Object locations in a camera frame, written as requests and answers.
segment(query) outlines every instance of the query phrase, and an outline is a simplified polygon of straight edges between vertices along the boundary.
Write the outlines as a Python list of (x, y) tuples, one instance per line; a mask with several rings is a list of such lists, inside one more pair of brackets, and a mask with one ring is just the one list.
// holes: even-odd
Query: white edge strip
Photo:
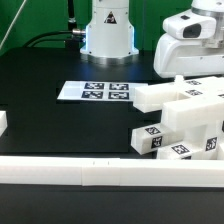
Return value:
[(224, 162), (0, 156), (0, 183), (224, 187)]

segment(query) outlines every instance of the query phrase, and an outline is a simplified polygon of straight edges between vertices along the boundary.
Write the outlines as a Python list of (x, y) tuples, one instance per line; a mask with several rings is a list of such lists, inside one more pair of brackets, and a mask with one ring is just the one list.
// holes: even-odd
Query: black square marker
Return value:
[(197, 81), (195, 81), (195, 80), (186, 81), (186, 83), (188, 83), (188, 84), (190, 84), (190, 85), (193, 85), (193, 86), (201, 85), (200, 82), (197, 82)]
[(154, 148), (158, 148), (162, 145), (162, 140), (163, 140), (163, 137), (160, 136), (160, 137), (157, 137), (157, 138), (153, 138), (152, 139), (152, 149)]
[(190, 152), (186, 147), (184, 147), (183, 145), (176, 145), (171, 147), (176, 153), (178, 153), (179, 155), (185, 154)]
[(189, 16), (186, 16), (186, 15), (183, 15), (183, 16), (181, 16), (180, 18), (183, 19), (183, 20), (188, 20), (188, 19), (190, 19), (190, 17), (189, 17)]
[(109, 92), (108, 99), (110, 100), (129, 100), (127, 92)]
[(161, 133), (160, 130), (158, 130), (156, 127), (146, 128), (145, 129), (150, 135), (156, 135), (158, 133)]
[(186, 93), (188, 93), (188, 94), (190, 94), (190, 95), (192, 95), (192, 96), (198, 96), (198, 95), (201, 95), (201, 94), (203, 94), (203, 93), (201, 93), (201, 92), (199, 92), (199, 91), (197, 91), (197, 90), (188, 90), (188, 91), (186, 91)]
[(85, 89), (104, 89), (104, 83), (87, 82)]
[(190, 160), (190, 159), (191, 159), (191, 156), (187, 156), (187, 157), (182, 158), (182, 160)]
[(129, 84), (110, 83), (110, 90), (129, 90)]
[(102, 99), (103, 98), (103, 92), (83, 91), (82, 98), (85, 98), (85, 99)]
[(206, 143), (206, 151), (215, 149), (216, 145), (217, 145), (217, 137), (208, 139)]

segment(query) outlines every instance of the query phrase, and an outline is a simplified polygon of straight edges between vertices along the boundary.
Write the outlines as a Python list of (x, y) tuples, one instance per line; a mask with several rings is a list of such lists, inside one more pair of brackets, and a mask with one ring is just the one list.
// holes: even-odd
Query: white robot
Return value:
[(100, 64), (123, 64), (138, 55), (129, 0), (93, 0), (92, 20), (86, 27), (82, 59)]
[(154, 68), (161, 77), (224, 73), (224, 0), (193, 0), (192, 8), (167, 18)]

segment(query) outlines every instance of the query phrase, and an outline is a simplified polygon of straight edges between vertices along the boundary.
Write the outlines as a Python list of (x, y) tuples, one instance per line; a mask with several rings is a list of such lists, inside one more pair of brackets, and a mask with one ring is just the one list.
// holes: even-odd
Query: black tabletop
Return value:
[[(0, 57), (0, 110), (8, 128), (0, 155), (70, 157), (139, 156), (133, 128), (160, 121), (127, 102), (59, 102), (64, 82), (156, 84), (153, 53), (121, 66), (80, 60), (65, 49), (13, 49)], [(222, 224), (223, 189), (0, 185), (2, 224)]]
[(136, 63), (102, 66), (64, 49), (9, 51), (0, 58), (0, 110), (8, 119), (0, 154), (139, 157), (130, 146), (131, 132), (159, 123), (160, 111), (144, 114), (132, 102), (58, 101), (57, 95), (66, 80), (165, 82), (152, 62), (152, 52)]

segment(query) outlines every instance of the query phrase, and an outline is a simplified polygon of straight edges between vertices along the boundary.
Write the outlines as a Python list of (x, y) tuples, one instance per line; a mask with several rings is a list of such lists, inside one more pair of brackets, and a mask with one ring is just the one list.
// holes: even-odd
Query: stacked blocks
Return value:
[[(160, 124), (133, 130), (136, 151), (158, 150), (158, 159), (224, 159), (224, 78), (178, 79), (135, 91), (136, 108), (162, 110)], [(160, 133), (150, 133), (153, 128)]]

